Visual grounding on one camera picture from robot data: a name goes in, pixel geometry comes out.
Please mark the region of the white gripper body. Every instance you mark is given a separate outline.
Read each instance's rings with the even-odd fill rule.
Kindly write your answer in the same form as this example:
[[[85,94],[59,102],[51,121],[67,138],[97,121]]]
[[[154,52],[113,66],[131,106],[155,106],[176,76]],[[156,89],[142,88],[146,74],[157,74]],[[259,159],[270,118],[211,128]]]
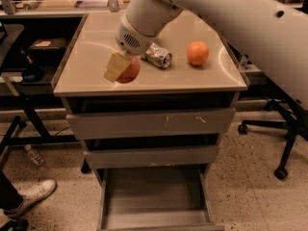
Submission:
[[[115,40],[119,47],[131,55],[142,55],[154,39],[154,29],[148,23],[131,22],[123,15],[115,30]]]

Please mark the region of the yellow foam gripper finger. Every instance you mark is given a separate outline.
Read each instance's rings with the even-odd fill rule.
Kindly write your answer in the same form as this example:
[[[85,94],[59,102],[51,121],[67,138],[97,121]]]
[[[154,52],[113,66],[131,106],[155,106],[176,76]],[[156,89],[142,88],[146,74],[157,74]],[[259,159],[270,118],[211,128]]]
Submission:
[[[104,77],[113,83],[130,63],[131,59],[126,51],[114,51],[108,61]]]

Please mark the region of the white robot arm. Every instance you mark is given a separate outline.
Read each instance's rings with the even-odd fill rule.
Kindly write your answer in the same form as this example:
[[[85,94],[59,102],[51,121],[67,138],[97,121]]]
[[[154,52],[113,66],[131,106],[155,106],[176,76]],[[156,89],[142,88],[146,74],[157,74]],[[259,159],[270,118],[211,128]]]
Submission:
[[[115,30],[119,47],[141,55],[187,10],[246,55],[308,109],[308,15],[274,0],[131,0]]]

